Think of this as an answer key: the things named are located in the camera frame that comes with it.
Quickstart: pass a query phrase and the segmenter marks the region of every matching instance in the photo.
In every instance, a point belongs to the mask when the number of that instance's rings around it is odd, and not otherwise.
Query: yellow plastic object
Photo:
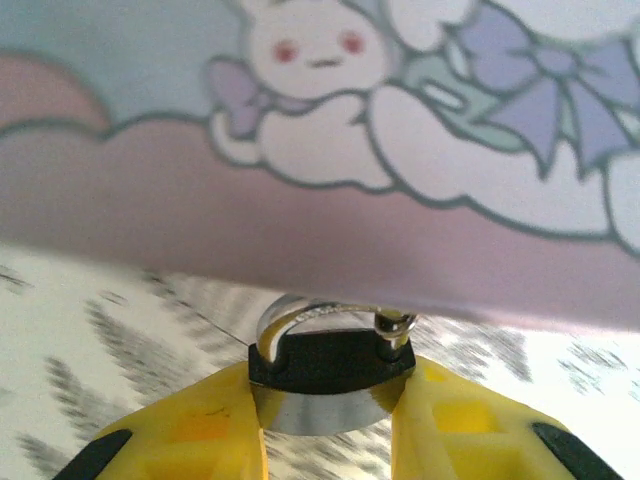
[[[393,412],[393,480],[575,480],[530,428],[562,424],[417,361]]]
[[[102,431],[133,432],[99,480],[266,480],[248,366],[228,367]]]

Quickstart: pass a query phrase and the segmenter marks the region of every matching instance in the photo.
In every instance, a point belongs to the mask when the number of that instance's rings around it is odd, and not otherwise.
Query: black rubber tip
[[[531,428],[576,480],[624,480],[575,435],[547,423]]]
[[[130,430],[118,430],[94,440],[53,480],[96,480],[132,435]]]

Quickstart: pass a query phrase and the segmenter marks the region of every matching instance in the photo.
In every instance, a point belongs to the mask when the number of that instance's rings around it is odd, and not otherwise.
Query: bunny red eye
[[[364,39],[362,35],[354,31],[347,31],[340,35],[340,44],[347,52],[357,55],[364,51]]]
[[[280,63],[289,63],[298,56],[298,47],[292,40],[281,40],[273,47],[273,56]]]

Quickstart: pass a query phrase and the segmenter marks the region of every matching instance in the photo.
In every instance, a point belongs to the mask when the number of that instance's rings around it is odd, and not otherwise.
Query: padlock body
[[[290,435],[334,435],[391,414],[416,360],[407,343],[394,362],[373,330],[299,333],[282,339],[283,361],[269,368],[249,347],[249,381],[263,428]]]

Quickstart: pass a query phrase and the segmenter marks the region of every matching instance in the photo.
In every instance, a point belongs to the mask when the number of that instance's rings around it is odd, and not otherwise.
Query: padlock
[[[290,333],[335,313],[369,313],[375,328]],[[416,366],[415,315],[285,296],[258,323],[249,382],[260,425],[289,435],[357,430],[388,417]]]

